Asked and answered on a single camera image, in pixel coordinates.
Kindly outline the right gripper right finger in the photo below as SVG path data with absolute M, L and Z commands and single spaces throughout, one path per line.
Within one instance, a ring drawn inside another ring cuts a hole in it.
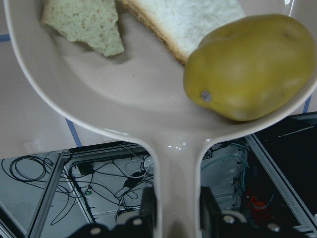
M 203 236 L 218 235 L 220 207 L 209 187 L 201 186 L 200 192 L 200 226 Z

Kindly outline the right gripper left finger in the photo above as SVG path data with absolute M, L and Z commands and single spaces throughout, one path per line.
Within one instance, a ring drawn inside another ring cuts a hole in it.
M 145 218 L 150 232 L 153 233 L 157 225 L 157 198 L 153 187 L 143 189 L 139 214 Z

